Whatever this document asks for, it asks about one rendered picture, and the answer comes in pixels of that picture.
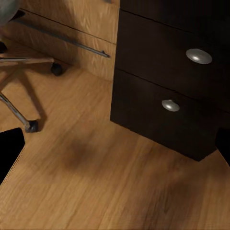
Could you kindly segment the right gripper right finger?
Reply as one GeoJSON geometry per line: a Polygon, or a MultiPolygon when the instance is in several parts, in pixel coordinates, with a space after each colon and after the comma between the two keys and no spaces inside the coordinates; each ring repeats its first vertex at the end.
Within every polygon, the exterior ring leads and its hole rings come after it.
{"type": "Polygon", "coordinates": [[[223,127],[218,129],[215,145],[230,166],[230,129],[223,127]]]}

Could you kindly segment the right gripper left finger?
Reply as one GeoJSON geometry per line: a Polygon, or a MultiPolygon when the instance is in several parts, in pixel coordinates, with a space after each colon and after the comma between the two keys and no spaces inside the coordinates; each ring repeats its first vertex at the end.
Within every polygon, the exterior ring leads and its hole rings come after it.
{"type": "Polygon", "coordinates": [[[25,145],[21,128],[0,133],[0,185],[25,145]]]}

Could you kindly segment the swivel chair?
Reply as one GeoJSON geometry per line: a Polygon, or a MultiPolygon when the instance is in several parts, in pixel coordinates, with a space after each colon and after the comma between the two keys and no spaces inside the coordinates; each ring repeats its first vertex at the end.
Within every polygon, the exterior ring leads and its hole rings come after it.
{"type": "MultiPolygon", "coordinates": [[[[25,15],[25,12],[19,10],[20,4],[21,0],[0,0],[0,25],[5,25],[7,22],[25,15]]],[[[0,42],[0,53],[4,49],[6,50],[6,45],[0,42]]],[[[0,67],[45,62],[52,64],[50,70],[54,75],[58,76],[63,71],[61,65],[55,64],[53,57],[0,57],[0,67]]],[[[38,132],[38,122],[36,120],[27,120],[3,93],[0,93],[0,101],[20,120],[26,133],[38,132]]]]}

